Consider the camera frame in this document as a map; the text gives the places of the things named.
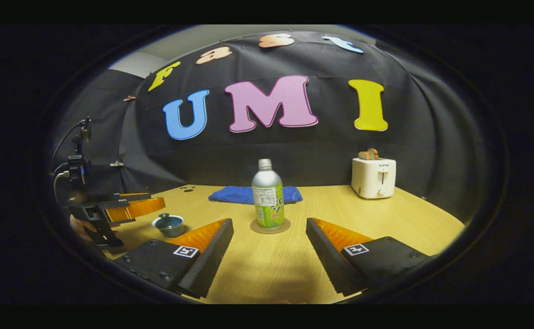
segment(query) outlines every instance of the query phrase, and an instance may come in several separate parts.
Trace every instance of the teal cup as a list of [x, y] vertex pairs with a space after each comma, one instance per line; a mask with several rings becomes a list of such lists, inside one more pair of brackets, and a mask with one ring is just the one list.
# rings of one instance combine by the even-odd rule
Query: teal cup
[[158, 229], [164, 236], [173, 238], [184, 231], [184, 219], [167, 213], [159, 215], [151, 222], [151, 226]]

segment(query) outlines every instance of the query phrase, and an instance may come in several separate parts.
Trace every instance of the cork coaster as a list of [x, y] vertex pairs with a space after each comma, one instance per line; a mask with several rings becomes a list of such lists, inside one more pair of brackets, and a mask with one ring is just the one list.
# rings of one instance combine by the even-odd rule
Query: cork coaster
[[251, 229], [261, 234], [281, 233], [283, 231], [286, 231], [291, 226], [292, 226], [292, 223], [287, 218], [283, 221], [283, 225], [281, 225], [280, 227], [276, 227], [276, 228], [260, 227], [256, 220], [251, 222]]

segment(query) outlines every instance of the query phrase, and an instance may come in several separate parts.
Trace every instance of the green bottle label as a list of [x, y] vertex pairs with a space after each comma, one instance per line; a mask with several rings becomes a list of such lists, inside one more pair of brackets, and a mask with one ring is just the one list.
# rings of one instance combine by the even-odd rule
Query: green bottle label
[[283, 185], [253, 186], [253, 197], [260, 227], [275, 228], [283, 225]]

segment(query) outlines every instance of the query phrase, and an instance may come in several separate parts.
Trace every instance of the wooden table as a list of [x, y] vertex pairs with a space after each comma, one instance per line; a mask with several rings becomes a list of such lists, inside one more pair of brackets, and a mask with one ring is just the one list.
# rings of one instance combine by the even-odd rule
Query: wooden table
[[[391, 236], [423, 252], [438, 254], [444, 250], [464, 225], [449, 213], [395, 189], [387, 199], [365, 200], [351, 186], [298, 187], [303, 201], [286, 204], [284, 211], [292, 226], [277, 234], [255, 233], [254, 206], [211, 202], [208, 196], [221, 186], [186, 185], [153, 195], [165, 199], [166, 208], [136, 218], [115, 228], [127, 250], [149, 239], [168, 239], [151, 221], [163, 212], [185, 219], [187, 230], [196, 229], [223, 218], [231, 218], [234, 235], [207, 298], [208, 304], [263, 304], [279, 300], [328, 304], [346, 298], [336, 293], [307, 235], [308, 217], [323, 219], [373, 239]], [[122, 254], [111, 255], [117, 258]]]

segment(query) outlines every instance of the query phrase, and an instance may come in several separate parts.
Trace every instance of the blue cloth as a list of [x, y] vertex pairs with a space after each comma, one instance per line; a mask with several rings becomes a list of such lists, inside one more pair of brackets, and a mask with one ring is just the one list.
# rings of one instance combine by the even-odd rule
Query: blue cloth
[[[216, 191], [211, 196], [208, 196], [208, 200], [211, 201], [220, 201], [220, 202], [231, 202], [231, 203], [244, 203], [244, 204], [255, 204], [253, 199], [253, 189], [252, 187], [241, 187], [241, 186], [227, 186], [220, 191]], [[293, 186], [284, 186], [283, 187], [283, 203], [294, 203], [300, 202], [303, 200], [302, 194], [299, 190]]]

